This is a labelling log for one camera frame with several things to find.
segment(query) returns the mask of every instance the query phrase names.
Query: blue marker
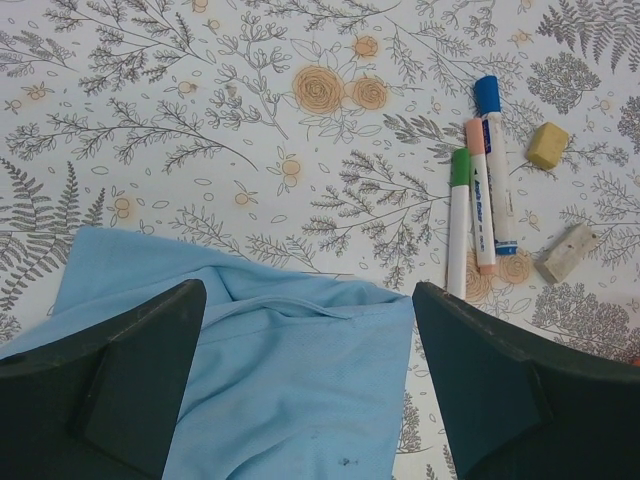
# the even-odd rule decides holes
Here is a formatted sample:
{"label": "blue marker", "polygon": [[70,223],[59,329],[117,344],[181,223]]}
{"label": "blue marker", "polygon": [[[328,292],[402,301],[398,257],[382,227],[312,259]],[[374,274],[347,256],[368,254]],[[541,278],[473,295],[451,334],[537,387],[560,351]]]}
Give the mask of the blue marker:
{"label": "blue marker", "polygon": [[481,78],[476,82],[475,92],[483,120],[496,253],[515,255],[518,241],[515,237],[515,217],[509,186],[509,162],[502,131],[498,79],[494,76]]}

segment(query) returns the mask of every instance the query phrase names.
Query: marker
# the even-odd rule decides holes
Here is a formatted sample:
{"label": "marker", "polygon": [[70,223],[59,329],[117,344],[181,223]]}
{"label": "marker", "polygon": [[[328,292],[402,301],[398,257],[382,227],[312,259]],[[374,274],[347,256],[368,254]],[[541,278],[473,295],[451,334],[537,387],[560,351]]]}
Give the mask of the marker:
{"label": "marker", "polygon": [[493,220],[489,200],[489,175],[484,154],[482,120],[469,120],[467,145],[471,153],[471,211],[476,238],[476,261],[481,275],[496,273],[496,249],[493,241]]}
{"label": "marker", "polygon": [[515,238],[515,217],[509,186],[509,162],[502,132],[498,79],[492,75],[481,78],[476,82],[475,92],[483,120],[496,253],[515,255],[518,241]]}
{"label": "marker", "polygon": [[467,294],[467,225],[469,224],[469,150],[453,152],[447,292],[462,300]]}

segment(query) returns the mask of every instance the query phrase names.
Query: green marker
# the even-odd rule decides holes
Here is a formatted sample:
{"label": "green marker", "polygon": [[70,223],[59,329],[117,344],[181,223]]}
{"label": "green marker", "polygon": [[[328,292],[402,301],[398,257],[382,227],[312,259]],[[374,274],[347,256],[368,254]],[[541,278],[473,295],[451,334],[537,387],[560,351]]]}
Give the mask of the green marker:
{"label": "green marker", "polygon": [[471,178],[469,150],[461,148],[453,152],[452,163],[447,291],[464,300],[467,293],[467,224],[469,223],[469,179]]}

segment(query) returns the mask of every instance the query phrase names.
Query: white marker body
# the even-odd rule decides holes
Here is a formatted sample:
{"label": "white marker body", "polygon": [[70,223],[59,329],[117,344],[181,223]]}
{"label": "white marker body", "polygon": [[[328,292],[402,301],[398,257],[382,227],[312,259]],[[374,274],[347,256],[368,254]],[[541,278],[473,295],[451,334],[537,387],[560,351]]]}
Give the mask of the white marker body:
{"label": "white marker body", "polygon": [[449,262],[447,292],[462,300],[467,294],[467,226],[469,225],[469,187],[451,189],[449,213]]}
{"label": "white marker body", "polygon": [[471,216],[476,239],[478,267],[496,264],[496,249],[493,241],[493,219],[489,200],[489,176],[484,155],[471,157]]}
{"label": "white marker body", "polygon": [[498,255],[514,255],[518,248],[518,241],[515,238],[515,218],[509,185],[509,162],[507,161],[502,131],[502,115],[491,112],[482,117],[482,120],[491,186],[496,253]]}

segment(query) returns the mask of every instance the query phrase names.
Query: white eraser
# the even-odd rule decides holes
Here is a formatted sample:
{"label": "white eraser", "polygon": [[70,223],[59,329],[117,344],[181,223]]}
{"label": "white eraser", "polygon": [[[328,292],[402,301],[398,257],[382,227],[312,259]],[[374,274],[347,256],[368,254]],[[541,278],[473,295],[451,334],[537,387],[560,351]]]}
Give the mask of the white eraser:
{"label": "white eraser", "polygon": [[536,268],[549,283],[562,282],[598,244],[598,236],[584,223],[572,227],[536,262]]}

